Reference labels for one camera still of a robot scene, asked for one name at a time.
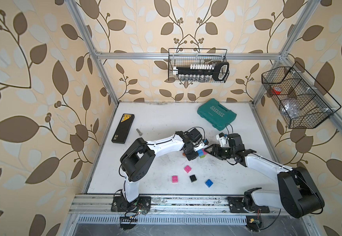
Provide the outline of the light blue long lego brick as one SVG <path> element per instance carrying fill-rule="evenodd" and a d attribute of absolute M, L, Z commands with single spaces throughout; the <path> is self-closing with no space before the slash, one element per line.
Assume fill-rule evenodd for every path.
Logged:
<path fill-rule="evenodd" d="M 197 153 L 199 156 L 202 156 L 203 155 L 203 149 L 198 150 Z"/>

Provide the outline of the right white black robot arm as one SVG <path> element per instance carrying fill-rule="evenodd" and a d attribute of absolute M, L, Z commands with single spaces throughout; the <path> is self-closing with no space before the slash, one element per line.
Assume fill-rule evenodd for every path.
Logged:
<path fill-rule="evenodd" d="M 232 159 L 233 165 L 255 170 L 278 185 L 276 190 L 260 187 L 247 190 L 243 198 L 235 202 L 236 208 L 253 213 L 261 208 L 274 207 L 285 210 L 294 218 L 323 212 L 323 197 L 307 169 L 282 165 L 262 157 L 253 149 L 246 149 L 237 133 L 220 133 L 216 138 L 219 143 L 208 146 L 205 152 L 222 161 Z"/>

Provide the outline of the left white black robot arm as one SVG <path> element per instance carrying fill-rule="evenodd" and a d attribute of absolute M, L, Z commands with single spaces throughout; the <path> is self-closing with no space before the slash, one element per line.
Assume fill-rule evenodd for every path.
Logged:
<path fill-rule="evenodd" d="M 188 131 L 177 131 L 170 137 L 145 141 L 138 138 L 120 158 L 119 171 L 125 174 L 120 197 L 116 200 L 118 211 L 133 211 L 139 199 L 139 181 L 147 174 L 154 159 L 175 151 L 182 151 L 187 160 L 199 156 L 198 151 L 207 147 L 209 141 L 193 127 Z"/>

